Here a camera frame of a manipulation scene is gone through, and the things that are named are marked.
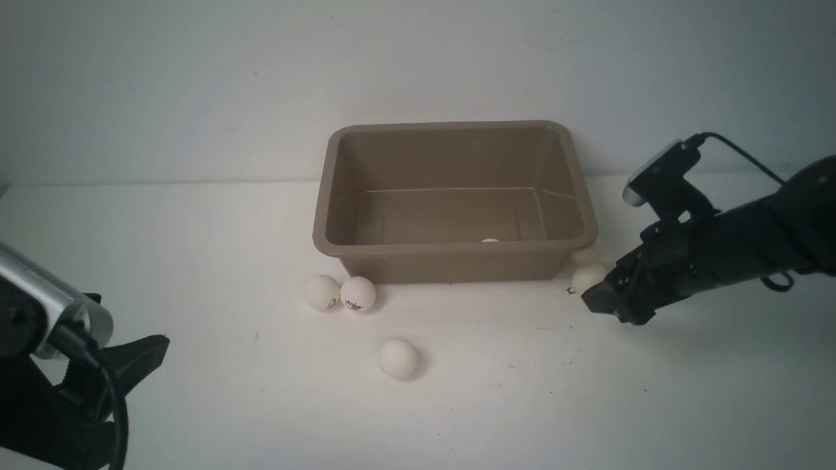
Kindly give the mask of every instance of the white table surface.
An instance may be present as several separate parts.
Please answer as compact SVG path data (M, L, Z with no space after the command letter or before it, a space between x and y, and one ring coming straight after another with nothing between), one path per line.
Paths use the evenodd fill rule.
M759 175L695 176L720 208ZM604 257L655 220L589 179ZM836 284L750 282L645 327L585 311L568 281L383 286L373 314L312 311L316 183L13 187L0 238L104 295L111 344L163 333L128 396L129 469L823 468L836 462ZM404 337L426 359L378 368ZM59 362L41 363L56 380ZM48 468L0 449L2 468Z

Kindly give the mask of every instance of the white backdrop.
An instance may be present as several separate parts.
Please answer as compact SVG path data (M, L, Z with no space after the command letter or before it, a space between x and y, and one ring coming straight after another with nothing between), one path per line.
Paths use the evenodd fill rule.
M6 1L0 174L309 180L344 125L509 119L566 125L588 174L700 130L793 170L836 151L834 24L814 0Z

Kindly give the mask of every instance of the plastic bin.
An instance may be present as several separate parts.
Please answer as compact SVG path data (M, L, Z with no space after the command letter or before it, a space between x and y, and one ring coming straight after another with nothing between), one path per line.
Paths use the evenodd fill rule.
M391 284L552 278L597 235L571 137L548 121L338 130L313 224L320 252Z

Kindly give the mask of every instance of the robotic arm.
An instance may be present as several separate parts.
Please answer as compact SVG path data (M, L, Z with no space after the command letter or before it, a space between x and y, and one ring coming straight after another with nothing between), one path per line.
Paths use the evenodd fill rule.
M708 137L729 145L781 187L771 196L720 212L684 175L700 160ZM641 233L604 281L583 292L590 311L622 323L646 324L655 311L722 286L760 278L770 289L793 286L788 271L836 275L836 156L784 182L721 135L675 141L627 182L624 201L648 203L659 221ZM690 218L680 219L688 213ZM785 284L770 279L781 274Z
M113 334L100 302L0 243L0 447L70 470L122 468L125 395L162 364L169 340L100 349ZM68 357L61 384L30 355Z

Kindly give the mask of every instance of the cable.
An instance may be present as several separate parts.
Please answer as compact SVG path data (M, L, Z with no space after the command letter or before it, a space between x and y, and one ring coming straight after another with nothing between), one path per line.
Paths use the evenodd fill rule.
M702 134L700 134L700 136L702 136L702 137L714 137L715 139L719 140L720 142L726 144L728 147L730 147L735 152L739 153L743 158L749 160L750 163L752 163L754 166L757 166L758 170L763 171L764 173L766 173L767 176L769 176L770 178L775 180L778 184L780 184L780 185L784 184L784 180L780 176L776 175L774 172L772 172L772 170L770 170L765 165L763 165L754 156L751 156L748 153L746 153L746 151L744 151L742 148L736 146L734 142L732 142L731 140L728 140L726 137L723 137L722 135L717 134L716 132L703 132Z
M110 470L122 470L128 453L128 406L125 392L113 369L100 354L99 345L76 323L62 322L55 325L49 335L49 341L55 349L71 360L81 360L101 373L107 387L110 407L113 409L114 445L110 457Z

